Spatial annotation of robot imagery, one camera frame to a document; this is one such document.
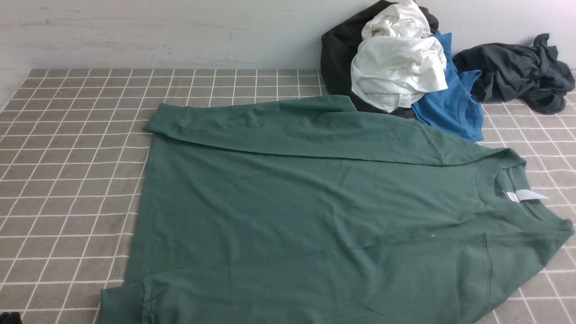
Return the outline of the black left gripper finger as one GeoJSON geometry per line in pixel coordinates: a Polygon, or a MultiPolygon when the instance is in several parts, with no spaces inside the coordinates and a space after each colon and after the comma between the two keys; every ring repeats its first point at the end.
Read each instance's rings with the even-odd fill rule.
{"type": "Polygon", "coordinates": [[[0,324],[22,324],[20,312],[2,312],[0,324]]]}

